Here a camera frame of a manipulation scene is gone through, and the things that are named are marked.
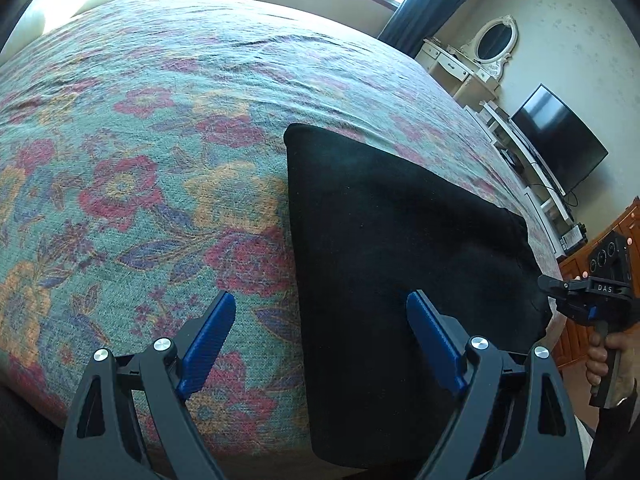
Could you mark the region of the right hand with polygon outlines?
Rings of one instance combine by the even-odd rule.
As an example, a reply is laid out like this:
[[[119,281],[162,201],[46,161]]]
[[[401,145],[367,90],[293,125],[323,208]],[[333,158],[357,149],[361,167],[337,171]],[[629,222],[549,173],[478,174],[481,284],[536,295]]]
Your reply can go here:
[[[629,331],[608,336],[601,344],[593,330],[587,351],[587,380],[591,387],[589,404],[594,408],[615,408],[634,391],[634,346]]]

